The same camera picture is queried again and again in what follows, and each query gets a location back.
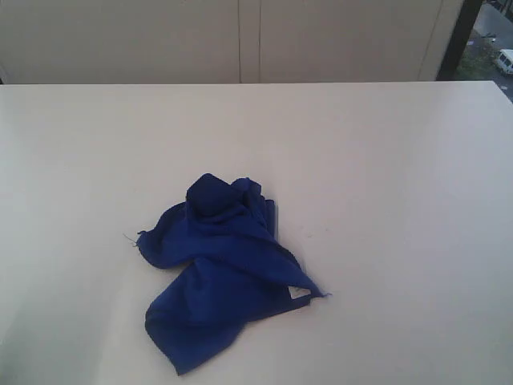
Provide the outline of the blue towel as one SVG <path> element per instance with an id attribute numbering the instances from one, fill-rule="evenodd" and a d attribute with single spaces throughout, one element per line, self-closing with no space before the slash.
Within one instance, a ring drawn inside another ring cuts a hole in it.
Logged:
<path id="1" fill-rule="evenodd" d="M 231 183 L 206 173 L 183 202 L 136 240 L 160 270 L 181 272 L 147 308 L 144 327 L 185 375 L 231 346 L 250 322 L 307 306 L 322 295 L 275 237 L 276 206 L 247 177 Z M 292 300 L 288 287 L 311 291 Z"/>

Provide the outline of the black window frame post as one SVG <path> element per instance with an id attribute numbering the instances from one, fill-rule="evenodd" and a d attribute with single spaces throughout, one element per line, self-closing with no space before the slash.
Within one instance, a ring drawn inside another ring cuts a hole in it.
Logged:
<path id="1" fill-rule="evenodd" d="M 465 0 L 454 25 L 450 41 L 438 69 L 437 81 L 451 81 L 463 56 L 467 41 L 478 17 L 482 0 Z"/>

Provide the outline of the white van outside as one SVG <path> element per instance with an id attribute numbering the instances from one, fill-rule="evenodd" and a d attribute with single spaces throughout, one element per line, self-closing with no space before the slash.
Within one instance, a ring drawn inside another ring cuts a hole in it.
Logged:
<path id="1" fill-rule="evenodd" d="M 506 76 L 513 74 L 513 50 L 501 49 L 495 59 L 495 66 L 497 69 Z"/>

